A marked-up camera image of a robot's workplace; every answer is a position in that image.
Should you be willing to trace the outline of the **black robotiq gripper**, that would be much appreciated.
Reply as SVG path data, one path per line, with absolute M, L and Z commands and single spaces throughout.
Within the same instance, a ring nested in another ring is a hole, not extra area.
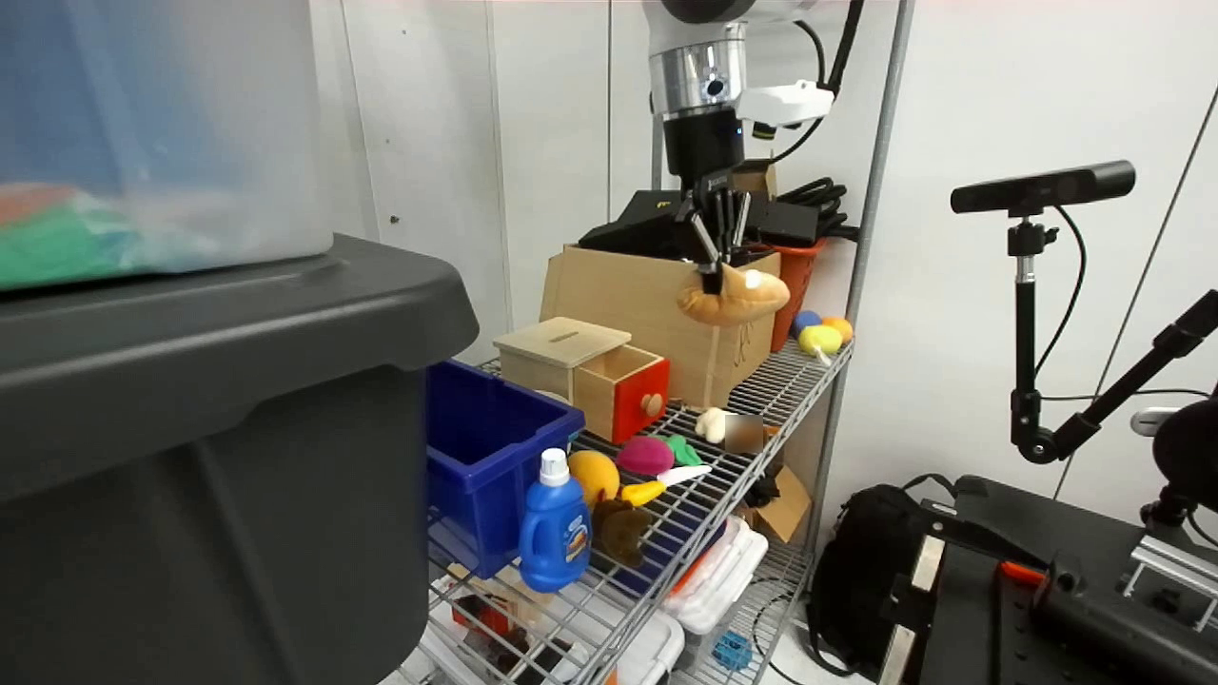
M 682 193 L 705 208 L 733 185 L 733 171 L 741 165 L 741 120 L 733 109 L 674 119 L 662 126 L 668 165 L 682 179 Z M 705 218 L 691 208 L 687 221 L 705 251 L 705 274 L 721 274 L 721 247 Z M 747 247 L 755 193 L 729 193 L 725 265 L 735 265 Z

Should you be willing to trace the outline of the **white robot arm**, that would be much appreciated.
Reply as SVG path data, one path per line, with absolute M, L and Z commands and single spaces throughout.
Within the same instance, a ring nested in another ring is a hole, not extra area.
M 802 19 L 802 0 L 642 0 L 650 29 L 650 115 L 668 171 L 682 183 L 677 221 L 701 244 L 697 274 L 721 278 L 747 240 L 749 197 L 733 175 L 749 165 L 747 136 L 796 128 L 773 160 L 801 152 L 843 96 L 868 0 L 847 3 L 839 44 Z M 749 29 L 776 15 L 813 43 L 816 72 L 785 84 L 749 81 Z

